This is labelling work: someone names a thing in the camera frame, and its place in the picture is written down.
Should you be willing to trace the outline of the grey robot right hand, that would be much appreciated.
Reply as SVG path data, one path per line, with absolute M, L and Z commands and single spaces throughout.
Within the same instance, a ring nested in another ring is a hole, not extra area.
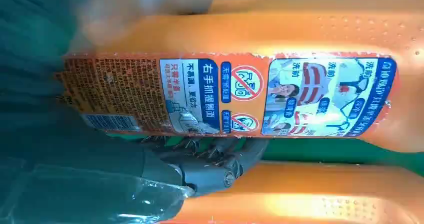
M 213 0 L 0 0 L 1 223 L 155 223 L 183 202 L 226 189 L 262 157 L 267 139 L 217 138 L 193 164 L 154 142 L 98 132 L 60 104 L 54 75 L 69 50 L 113 42 L 155 15 L 204 14 Z

